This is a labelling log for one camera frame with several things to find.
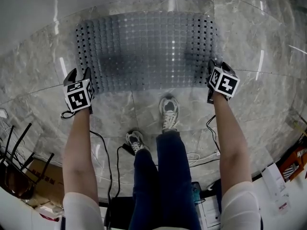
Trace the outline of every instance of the sneaker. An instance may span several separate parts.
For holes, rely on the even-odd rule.
[[[129,131],[126,134],[126,141],[132,147],[135,153],[141,149],[148,149],[148,147],[143,143],[143,135],[140,133],[140,131]]]
[[[160,114],[162,116],[162,133],[175,130],[178,125],[179,103],[174,97],[165,97],[159,104]]]

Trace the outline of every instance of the marble floor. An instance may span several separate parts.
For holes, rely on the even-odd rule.
[[[307,119],[307,14],[301,9],[304,7],[307,8],[307,0],[129,0],[77,12],[42,28],[0,56],[0,108],[5,108],[9,115],[4,121],[17,127],[17,135],[29,122],[33,124],[19,148],[21,153],[35,151],[48,157],[53,152],[54,160],[61,163],[72,123],[60,119],[67,109],[62,83],[78,62],[76,24],[135,11],[202,13],[214,17],[221,33],[224,61],[241,79],[237,94],[229,103],[247,138],[252,170],[257,173],[279,159],[300,137],[291,124],[293,118],[300,114]],[[104,93],[92,102],[91,129],[105,138],[113,177],[117,177],[117,147],[125,142],[125,134],[132,128],[144,134],[157,161],[158,103],[167,92],[180,103],[178,129],[187,152],[205,157],[215,151],[205,125],[214,114],[213,106],[206,103],[207,89]],[[1,137],[5,140],[6,133],[2,132]],[[99,196],[105,199],[109,184],[106,154],[99,138],[92,136],[91,142]],[[122,150],[119,155],[120,195],[130,196],[133,157]],[[191,168],[191,175],[205,189],[219,178],[219,161]],[[115,182],[113,195],[117,188]]]

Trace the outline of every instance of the jeans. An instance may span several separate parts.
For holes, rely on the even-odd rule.
[[[180,134],[168,131],[158,136],[156,142],[159,171],[148,150],[142,149],[135,155],[135,208],[129,230],[158,227],[200,230],[189,163]]]

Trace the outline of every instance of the power socket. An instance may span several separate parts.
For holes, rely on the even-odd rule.
[[[0,117],[8,118],[8,113],[5,109],[0,109]]]

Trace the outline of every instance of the white t-shirt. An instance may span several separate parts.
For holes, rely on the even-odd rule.
[[[66,230],[103,230],[98,204],[83,194],[67,193],[64,197]],[[258,200],[251,182],[231,187],[222,198],[222,230],[260,230]],[[157,230],[179,230],[161,227]]]

